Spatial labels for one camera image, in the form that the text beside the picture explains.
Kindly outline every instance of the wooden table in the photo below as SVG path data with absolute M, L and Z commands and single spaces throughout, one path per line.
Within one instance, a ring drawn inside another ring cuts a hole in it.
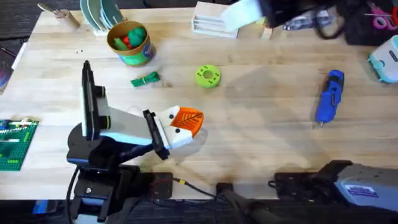
M 398 168 L 398 88 L 378 83 L 367 64 L 372 47 L 320 40 L 312 30 L 276 30 L 271 40 L 225 39 L 193 34 L 193 9 L 122 10 L 143 23 L 157 49 L 145 67 L 123 64 L 83 22 L 68 33 L 42 13 L 3 96 L 1 118 L 40 120 L 20 172 L 0 173 L 1 199 L 65 198 L 75 168 L 67 163 L 67 137 L 80 122 L 79 87 L 89 60 L 109 105 L 130 113 L 173 105 L 204 112 L 202 130 L 190 145 L 161 161 L 155 153 L 129 161 L 143 170 L 174 176 L 214 190 L 234 182 L 247 197 L 274 198 L 267 181 L 275 171 L 317 170 L 332 159 Z M 204 64 L 222 72 L 218 87 L 195 83 Z M 331 69 L 345 72 L 336 118 L 313 129 L 322 84 Z M 133 88 L 130 80 L 153 71 L 162 81 Z M 182 185 L 174 198 L 203 198 Z

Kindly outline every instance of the blue rotary tool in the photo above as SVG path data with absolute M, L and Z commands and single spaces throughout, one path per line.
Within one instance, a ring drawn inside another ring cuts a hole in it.
M 329 72 L 328 80 L 323 87 L 315 121 L 323 127 L 335 118 L 337 106 L 341 101 L 344 87 L 344 73 L 339 70 Z

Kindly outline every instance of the pink scissors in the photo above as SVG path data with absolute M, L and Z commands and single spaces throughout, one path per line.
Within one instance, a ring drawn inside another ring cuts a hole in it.
M 373 2 L 368 2 L 372 13 L 375 15 L 373 19 L 373 26 L 377 29 L 396 30 L 398 26 L 395 26 L 392 21 L 391 14 L 384 12 L 381 8 L 377 7 Z

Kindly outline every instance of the green toy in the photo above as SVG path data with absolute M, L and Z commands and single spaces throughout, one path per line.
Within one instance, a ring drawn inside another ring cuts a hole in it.
M 114 45 L 118 50 L 130 50 L 128 46 L 120 38 L 114 39 Z
M 143 27 L 134 28 L 133 31 L 134 31 L 137 35 L 139 35 L 139 36 L 141 36 L 141 37 L 143 37 L 143 38 L 145 38 L 145 37 L 147 36 L 147 31 L 146 31 L 145 28 L 143 28 Z
M 150 82 L 157 82 L 159 80 L 160 80 L 159 74 L 157 72 L 152 72 L 151 74 L 146 75 L 142 78 L 137 78 L 135 80 L 131 80 L 131 84 L 134 87 L 139 87 L 139 86 L 145 85 Z
M 140 46 L 144 42 L 146 35 L 147 32 L 143 27 L 136 27 L 130 30 L 128 36 L 131 46 L 134 48 Z
M 197 83 L 205 88 L 213 88 L 220 83 L 221 72 L 214 65 L 204 65 L 196 73 Z

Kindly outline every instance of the sticker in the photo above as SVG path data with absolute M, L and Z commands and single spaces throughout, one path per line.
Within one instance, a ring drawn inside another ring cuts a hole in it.
M 152 52 L 152 45 L 150 44 L 150 42 L 144 46 L 142 53 L 144 53 L 144 56 L 147 58 L 152 57 L 153 52 Z
M 119 55 L 120 59 L 128 65 L 140 65 L 152 58 L 154 49 L 150 43 L 147 43 L 141 52 L 135 55 Z
M 372 187 L 362 185 L 344 185 L 344 187 L 351 195 L 379 197 Z

